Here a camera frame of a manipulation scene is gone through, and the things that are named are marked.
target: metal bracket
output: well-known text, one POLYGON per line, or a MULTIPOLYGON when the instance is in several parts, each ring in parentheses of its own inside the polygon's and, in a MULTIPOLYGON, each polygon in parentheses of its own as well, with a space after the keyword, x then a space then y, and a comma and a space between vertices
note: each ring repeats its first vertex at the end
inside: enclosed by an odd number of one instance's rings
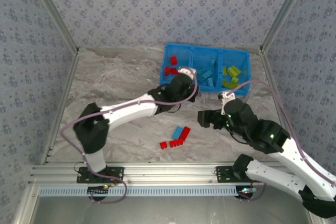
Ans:
POLYGON ((251 183, 252 180, 249 178, 239 179, 233 173, 232 166, 217 166, 216 176, 218 183, 241 183, 247 182, 251 183))
MULTIPOLYGON (((124 167, 106 167, 103 170, 102 175, 113 176, 123 180, 124 177, 124 167)), ((94 174, 92 174, 87 167, 81 167, 78 170, 77 183, 79 184, 110 184, 114 182, 114 184, 120 184, 121 182, 109 179, 109 178, 101 178, 94 174)))

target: gray marble floor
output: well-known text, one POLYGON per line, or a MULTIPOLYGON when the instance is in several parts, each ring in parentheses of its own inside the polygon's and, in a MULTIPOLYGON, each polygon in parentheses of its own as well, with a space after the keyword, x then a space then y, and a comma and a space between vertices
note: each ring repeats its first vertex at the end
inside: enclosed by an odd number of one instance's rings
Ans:
MULTIPOLYGON (((80 49, 79 62, 61 127, 78 118, 87 104, 114 105, 137 98, 159 83, 163 47, 80 49)), ((259 55, 250 54, 252 78, 267 81, 259 55)), ((274 101, 261 84, 252 84, 243 98, 259 118, 278 122, 274 101)), ((234 161, 244 153, 261 161, 271 160, 261 152, 236 143, 225 130, 204 129, 197 112, 219 109, 216 93, 201 93, 195 103, 183 104, 174 114, 162 113, 141 118, 113 129, 103 149, 107 161, 234 161), (183 146, 160 149, 169 141, 176 126, 188 126, 191 132, 183 146)), ((66 135, 79 145, 73 130, 66 135)), ((80 161, 81 157, 60 135, 49 162, 80 161)))

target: patterned wallpaper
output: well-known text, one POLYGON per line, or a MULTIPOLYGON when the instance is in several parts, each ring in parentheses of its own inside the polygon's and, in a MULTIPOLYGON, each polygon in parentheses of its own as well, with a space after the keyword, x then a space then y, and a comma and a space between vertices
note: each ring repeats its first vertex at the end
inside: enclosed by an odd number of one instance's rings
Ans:
POLYGON ((303 149, 334 174, 335 42, 336 0, 298 0, 267 53, 303 149))
POLYGON ((0 223, 40 161, 73 53, 40 0, 0 0, 0 223))
POLYGON ((284 0, 53 0, 80 47, 260 45, 284 0))

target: lego brick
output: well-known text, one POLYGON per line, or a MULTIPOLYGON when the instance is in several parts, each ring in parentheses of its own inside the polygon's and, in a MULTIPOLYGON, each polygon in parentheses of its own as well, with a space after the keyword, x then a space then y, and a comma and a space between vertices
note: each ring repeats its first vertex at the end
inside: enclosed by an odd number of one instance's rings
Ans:
POLYGON ((204 69, 204 68, 199 68, 198 70, 197 70, 197 75, 199 74, 199 75, 202 75, 202 74, 204 74, 206 72, 206 69, 204 69))
POLYGON ((170 72, 170 67, 168 67, 168 66, 165 67, 164 68, 164 75, 167 76, 169 74, 169 72, 170 72))
POLYGON ((199 82, 202 82, 202 81, 205 80, 205 78, 203 78, 203 76, 197 76, 197 79, 198 79, 199 82))
POLYGON ((237 75, 240 75, 242 72, 239 68, 237 68, 235 65, 232 65, 231 68, 237 73, 237 75))
POLYGON ((174 131, 174 133, 173 133, 173 135, 172 135, 172 139, 179 139, 180 138, 180 135, 181 135, 181 133, 182 133, 182 131, 183 131, 183 128, 182 127, 176 127, 176 129, 175 129, 175 131, 174 131))
POLYGON ((185 141, 185 139, 187 138, 187 136, 189 135, 189 132, 190 132, 190 128, 189 127, 184 127, 183 128, 183 131, 181 132, 181 135, 180 135, 180 140, 183 140, 183 141, 185 141))
POLYGON ((177 139, 177 140, 169 141, 170 148, 177 147, 180 145, 183 145, 183 140, 177 139))
POLYGON ((207 79, 207 78, 209 78, 209 77, 212 76, 212 75, 213 75, 212 71, 207 70, 204 74, 202 74, 202 77, 203 77, 204 79, 207 79))
POLYGON ((211 66, 211 67, 214 67, 214 66, 215 66, 215 62, 216 62, 216 60, 211 60, 211 61, 210 61, 210 66, 211 66))
POLYGON ((227 69, 227 73, 231 76, 231 77, 235 77, 237 76, 238 74, 236 73, 236 71, 232 68, 232 67, 229 67, 227 69))
POLYGON ((179 74, 179 72, 176 68, 171 68, 170 69, 170 74, 179 74))
POLYGON ((177 58, 176 56, 172 56, 170 57, 170 63, 174 66, 177 65, 177 58))
POLYGON ((210 87, 213 87, 213 86, 214 86, 214 81, 212 80, 212 78, 209 78, 209 79, 208 79, 208 85, 209 85, 210 87))
POLYGON ((231 83, 237 84, 238 83, 238 78, 237 77, 232 77, 231 83))
POLYGON ((223 85, 224 86, 224 88, 227 88, 227 89, 234 89, 234 88, 236 88, 237 86, 238 86, 238 84, 237 83, 230 83, 230 82, 227 82, 227 83, 225 83, 225 85, 223 85))
POLYGON ((168 147, 167 142, 166 141, 165 142, 161 142, 160 143, 160 147, 161 147, 161 149, 166 149, 168 147))

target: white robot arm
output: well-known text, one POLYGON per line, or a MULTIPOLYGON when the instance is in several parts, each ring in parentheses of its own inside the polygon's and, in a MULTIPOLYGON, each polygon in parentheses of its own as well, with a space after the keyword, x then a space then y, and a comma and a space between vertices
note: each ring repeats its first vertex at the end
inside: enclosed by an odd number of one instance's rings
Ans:
POLYGON ((240 136, 255 150, 278 160, 293 172, 293 175, 284 173, 241 155, 233 166, 235 176, 264 182, 285 191, 322 218, 336 216, 336 176, 303 152, 304 158, 322 176, 318 175, 301 157, 295 140, 285 129, 276 122, 259 120, 248 104, 227 93, 218 96, 223 104, 221 110, 198 112, 199 124, 209 127, 211 123, 214 129, 225 128, 232 137, 234 134, 240 136))
MULTIPOLYGON (((190 97, 195 89, 192 83, 195 73, 194 69, 180 68, 171 83, 152 89, 134 100, 102 107, 98 107, 95 103, 89 104, 80 118, 94 113, 99 115, 76 123, 73 130, 83 146, 84 155, 91 169, 98 173, 106 168, 102 148, 109 131, 123 123, 169 111, 174 106, 170 103, 180 102, 190 97)), ((194 102, 197 94, 198 87, 188 101, 194 102)))

